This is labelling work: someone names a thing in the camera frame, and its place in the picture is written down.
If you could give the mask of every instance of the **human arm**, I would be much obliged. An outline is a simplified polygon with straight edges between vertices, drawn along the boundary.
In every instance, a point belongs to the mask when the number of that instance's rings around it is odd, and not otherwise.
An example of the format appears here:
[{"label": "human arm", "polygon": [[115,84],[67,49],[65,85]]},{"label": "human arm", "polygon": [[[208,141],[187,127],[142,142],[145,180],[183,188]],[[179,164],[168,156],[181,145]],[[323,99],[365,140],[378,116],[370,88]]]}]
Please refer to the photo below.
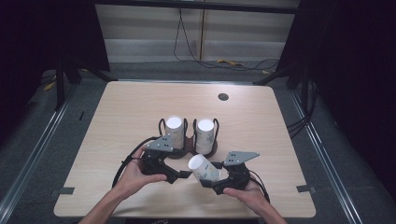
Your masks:
[{"label": "human arm", "polygon": [[[140,158],[144,148],[139,148],[134,158]],[[166,180],[166,175],[143,175],[140,170],[141,161],[132,160],[114,186],[79,223],[107,223],[116,207],[125,199],[134,195],[149,183]]]},{"label": "human arm", "polygon": [[275,210],[275,208],[264,198],[259,186],[253,181],[249,181],[244,190],[226,188],[223,191],[245,203],[258,216],[264,218],[268,224],[284,224],[286,220]]}]

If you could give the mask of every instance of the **black floor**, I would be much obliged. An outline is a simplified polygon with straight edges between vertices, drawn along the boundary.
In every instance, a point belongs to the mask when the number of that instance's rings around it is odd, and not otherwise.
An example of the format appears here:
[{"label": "black floor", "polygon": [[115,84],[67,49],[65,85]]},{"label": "black floor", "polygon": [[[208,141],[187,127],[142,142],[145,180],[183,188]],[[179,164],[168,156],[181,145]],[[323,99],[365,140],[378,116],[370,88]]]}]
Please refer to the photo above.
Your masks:
[{"label": "black floor", "polygon": [[[111,67],[110,76],[125,79],[252,82],[265,77],[261,71],[236,72],[208,69],[196,63],[121,63],[111,64]],[[7,219],[8,223],[73,223],[78,221],[78,218],[62,218],[53,214],[53,207],[57,201],[57,195],[53,192],[64,185],[106,87],[106,83],[97,77],[85,72],[82,75],[84,78],[76,86],[75,94],[56,132],[45,147],[43,156],[34,167],[35,171],[23,190],[23,194],[15,207],[12,206],[13,211]],[[275,91],[285,123],[291,124],[300,117],[290,92],[286,90],[285,82],[286,78],[282,77],[271,82],[269,86]],[[26,106],[19,126],[1,146],[0,199],[2,200],[54,113],[56,90],[42,91],[42,89],[43,87],[40,87],[37,90],[30,104]],[[365,161],[350,146],[342,131],[336,128],[332,115],[320,96],[317,99],[312,121],[337,174],[354,203],[361,223],[396,223],[394,201],[388,196]],[[312,198],[317,214],[312,218],[287,218],[287,221],[289,223],[353,223],[348,220],[340,199],[334,193],[329,177],[306,131],[302,130],[296,135],[292,143],[307,184],[316,190],[312,193]],[[120,218],[110,220],[110,223],[124,222],[125,220]],[[139,219],[134,223],[152,223],[152,220]]]}]

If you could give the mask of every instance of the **metal frame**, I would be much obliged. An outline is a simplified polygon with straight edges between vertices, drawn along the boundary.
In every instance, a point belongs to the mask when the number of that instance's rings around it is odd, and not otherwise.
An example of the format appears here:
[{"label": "metal frame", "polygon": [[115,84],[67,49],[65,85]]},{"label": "metal frame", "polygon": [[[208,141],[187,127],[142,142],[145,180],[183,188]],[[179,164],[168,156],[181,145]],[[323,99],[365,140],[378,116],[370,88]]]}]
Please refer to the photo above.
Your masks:
[{"label": "metal frame", "polygon": [[[291,98],[297,108],[297,111],[300,115],[300,118],[305,117],[305,112],[301,107],[301,99],[296,91],[290,92]],[[323,168],[326,172],[327,177],[329,177],[330,183],[332,184],[332,188],[334,189],[335,195],[337,196],[338,200],[340,201],[341,206],[346,213],[346,217],[349,223],[353,224],[361,224],[361,217],[359,216],[358,210],[355,207],[347,189],[344,186],[343,181],[341,180],[340,176],[337,174],[334,166],[332,165],[332,161],[330,160],[329,155],[327,154],[326,148],[323,146],[322,141],[319,138],[317,131],[315,130],[314,124],[309,121],[307,122],[306,131],[308,133],[309,138],[314,145],[315,151],[318,153],[318,157],[320,162],[323,165]]]},{"label": "metal frame", "polygon": [[73,85],[66,101],[59,108],[59,110],[52,115],[49,124],[47,125],[45,131],[35,145],[35,148],[32,151],[29,159],[24,164],[23,168],[21,169],[17,178],[12,183],[11,187],[8,189],[3,200],[0,202],[0,224],[7,223],[9,217],[14,211],[18,200],[23,194],[23,191],[25,190],[31,176],[33,175],[33,172],[35,171],[35,168],[37,167],[41,157],[43,156],[47,148],[48,143],[50,142],[51,137],[53,136],[59,123],[61,122],[61,119],[64,116],[64,112],[66,111],[69,102],[73,98],[75,91],[76,85]]},{"label": "metal frame", "polygon": [[175,8],[210,9],[210,10],[223,10],[223,11],[265,12],[265,13],[280,13],[280,14],[299,14],[299,13],[315,12],[310,9],[303,9],[298,7],[269,7],[269,6],[260,6],[260,5],[224,4],[224,3],[208,3],[208,2],[195,2],[195,1],[94,0],[92,2],[99,5],[111,5],[111,6],[175,7]]}]

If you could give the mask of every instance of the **wall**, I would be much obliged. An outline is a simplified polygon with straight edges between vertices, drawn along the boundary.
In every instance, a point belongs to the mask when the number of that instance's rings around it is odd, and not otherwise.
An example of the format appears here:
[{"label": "wall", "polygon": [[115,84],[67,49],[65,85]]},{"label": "wall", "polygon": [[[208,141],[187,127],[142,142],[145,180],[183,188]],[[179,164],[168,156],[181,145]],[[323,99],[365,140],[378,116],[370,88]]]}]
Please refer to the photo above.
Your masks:
[{"label": "wall", "polygon": [[[235,0],[209,2],[241,4]],[[297,7],[296,0],[247,0],[242,4]],[[96,6],[111,63],[168,62],[174,56],[176,8]],[[182,9],[191,51],[197,59],[260,61],[279,58],[293,15]],[[176,55],[191,59],[180,26]]]}]

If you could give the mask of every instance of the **black holder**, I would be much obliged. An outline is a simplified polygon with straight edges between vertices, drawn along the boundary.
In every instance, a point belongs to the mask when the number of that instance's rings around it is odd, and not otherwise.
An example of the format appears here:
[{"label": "black holder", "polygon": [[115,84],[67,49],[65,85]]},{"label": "black holder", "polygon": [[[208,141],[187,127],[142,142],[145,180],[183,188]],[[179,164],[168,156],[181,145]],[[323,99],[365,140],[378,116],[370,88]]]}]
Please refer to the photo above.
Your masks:
[{"label": "black holder", "polygon": [[[194,129],[193,147],[192,147],[192,151],[191,151],[191,154],[192,154],[192,155],[197,155],[197,154],[199,154],[199,153],[196,151],[196,146],[197,146],[197,130],[196,130],[197,124],[196,124],[196,123],[197,123],[197,119],[195,119],[194,122],[193,122],[193,124],[192,124],[193,129]],[[213,140],[212,150],[211,150],[208,154],[205,154],[205,155],[204,155],[206,158],[212,157],[213,155],[215,155],[216,151],[218,150],[218,141],[217,141],[217,138],[218,138],[218,133],[219,133],[219,121],[218,121],[217,119],[213,119],[213,123],[216,123],[216,124],[217,124],[217,129],[216,129],[216,132],[215,132],[215,139]]]},{"label": "black holder", "polygon": [[[218,133],[219,133],[219,121],[217,119],[213,119],[213,122],[216,123],[217,125],[217,129],[215,132],[215,137],[214,137],[214,142],[213,142],[213,146],[212,146],[212,150],[210,151],[210,153],[204,155],[206,158],[210,158],[213,155],[215,155],[217,149],[218,149],[218,142],[217,142],[217,138],[218,138]],[[163,131],[162,131],[162,126],[165,129],[165,119],[160,119],[160,122],[158,124],[158,130],[160,132],[160,136],[163,136]],[[184,129],[183,129],[183,135],[184,135],[184,142],[183,142],[183,148],[177,148],[178,150],[175,150],[175,152],[171,153],[168,155],[169,159],[180,159],[184,156],[187,155],[187,153],[191,153],[192,155],[197,155],[198,153],[196,152],[196,136],[197,136],[197,132],[196,132],[196,119],[193,122],[193,129],[194,129],[194,133],[192,137],[187,137],[186,132],[187,129],[189,127],[189,123],[187,122],[186,119],[183,120],[183,125],[184,125]]]}]

